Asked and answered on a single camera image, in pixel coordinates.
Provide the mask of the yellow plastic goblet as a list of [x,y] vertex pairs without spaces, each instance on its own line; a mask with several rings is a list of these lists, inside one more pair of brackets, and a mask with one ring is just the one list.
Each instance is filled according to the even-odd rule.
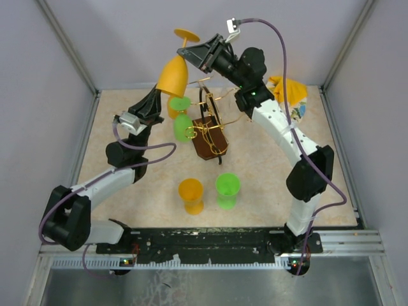
[[186,114],[190,100],[187,97],[179,98],[170,96],[167,101],[167,111],[171,119],[176,119],[180,114]]

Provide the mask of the green goblet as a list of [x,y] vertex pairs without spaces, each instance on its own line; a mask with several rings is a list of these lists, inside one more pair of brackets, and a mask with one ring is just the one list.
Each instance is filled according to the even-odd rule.
[[192,126],[193,122],[187,114],[182,113],[178,115],[176,119],[173,120],[173,132],[176,140],[180,142],[190,141],[194,131],[191,129]]
[[232,209],[237,202],[240,191],[240,179],[234,173],[220,174],[215,182],[217,204],[225,210]]

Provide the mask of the green goblet front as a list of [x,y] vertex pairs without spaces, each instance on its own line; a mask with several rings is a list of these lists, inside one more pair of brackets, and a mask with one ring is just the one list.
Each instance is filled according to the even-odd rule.
[[240,179],[234,173],[220,174],[215,182],[217,204],[225,210],[232,209],[237,202],[240,191]]

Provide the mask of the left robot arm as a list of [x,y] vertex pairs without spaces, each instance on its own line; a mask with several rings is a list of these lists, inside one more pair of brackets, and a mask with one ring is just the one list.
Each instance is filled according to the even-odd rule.
[[116,140],[106,146],[109,169],[76,186],[55,187],[39,225],[43,244],[76,251],[83,245],[110,244],[117,252],[130,250],[132,236],[119,221],[92,221],[91,212],[116,192],[139,181],[151,162],[144,153],[151,129],[161,117],[161,91],[153,88],[141,101],[113,118]]

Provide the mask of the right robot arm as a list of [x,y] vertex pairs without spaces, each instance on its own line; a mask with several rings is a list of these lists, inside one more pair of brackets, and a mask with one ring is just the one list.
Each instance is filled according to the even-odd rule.
[[267,89],[265,56],[261,49],[246,48],[240,57],[220,34],[211,40],[177,51],[187,62],[204,73],[218,72],[238,87],[235,100],[238,109],[258,123],[283,150],[293,167],[286,186],[293,204],[286,222],[289,233],[284,237],[286,247],[300,252],[307,245],[313,213],[332,179],[334,151],[319,146],[288,122],[284,110]]

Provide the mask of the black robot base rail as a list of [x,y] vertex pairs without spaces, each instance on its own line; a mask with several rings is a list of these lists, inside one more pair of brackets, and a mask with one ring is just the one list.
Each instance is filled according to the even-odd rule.
[[117,244],[102,243],[97,254],[135,255],[139,264],[274,263],[283,254],[319,254],[318,233],[294,236],[287,228],[126,228]]

